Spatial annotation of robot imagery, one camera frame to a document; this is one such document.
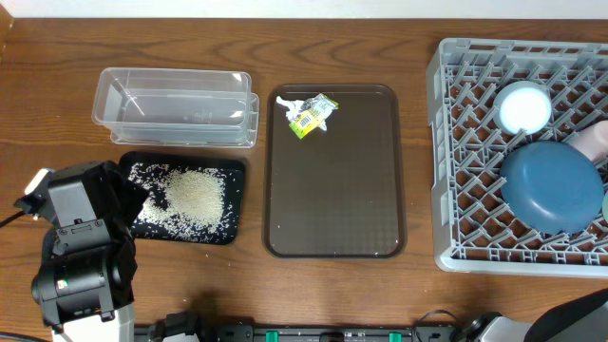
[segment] black tray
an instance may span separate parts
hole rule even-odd
[[[221,230],[217,230],[214,234],[208,234],[206,230],[201,230],[195,232],[194,235],[189,238],[172,237],[164,227],[149,223],[139,223],[136,220],[131,227],[131,234],[134,238],[152,238],[218,245],[228,244],[235,239],[237,236],[238,217],[243,198],[245,179],[245,165],[242,162],[157,153],[128,152],[121,157],[119,166],[124,170],[125,175],[128,177],[133,165],[139,162],[142,163],[143,166],[151,164],[168,164],[168,171],[173,169],[185,170],[186,167],[202,167],[203,169],[217,168],[220,174],[230,177],[233,181],[226,181],[224,183],[224,215],[228,215],[228,225]],[[160,202],[160,200],[164,198],[163,192],[158,188],[152,188],[150,190],[154,192],[156,196],[157,205],[163,206]]]
[[[276,103],[339,103],[300,140]],[[406,245],[397,99],[383,85],[283,85],[268,103],[263,241],[277,257],[398,255]]]

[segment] wooden table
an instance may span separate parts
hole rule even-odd
[[[608,22],[474,20],[17,19],[0,66],[0,218],[41,167],[114,160],[130,150],[244,157],[239,233],[227,247],[137,241],[138,323],[193,308],[212,321],[287,325],[411,325],[433,309],[471,318],[499,311],[532,321],[604,288],[592,279],[467,275],[433,259],[431,135],[425,69],[445,37],[608,42]],[[261,100],[253,149],[115,145],[91,107],[106,67],[242,70]],[[262,247],[266,103],[287,83],[379,83],[397,94],[408,246],[389,261],[282,260]],[[0,331],[49,338],[29,284],[48,224],[0,231]]]

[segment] blue bowl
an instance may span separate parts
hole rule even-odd
[[[548,234],[577,233],[598,215],[603,184],[596,167],[574,147],[534,142],[509,154],[501,191],[513,214]]]

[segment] white wall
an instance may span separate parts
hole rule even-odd
[[[0,0],[21,17],[608,19],[608,0]]]

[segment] brown tray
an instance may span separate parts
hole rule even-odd
[[[300,140],[285,100],[339,103]],[[263,241],[277,257],[395,257],[406,245],[397,99],[383,85],[283,85],[269,99]]]

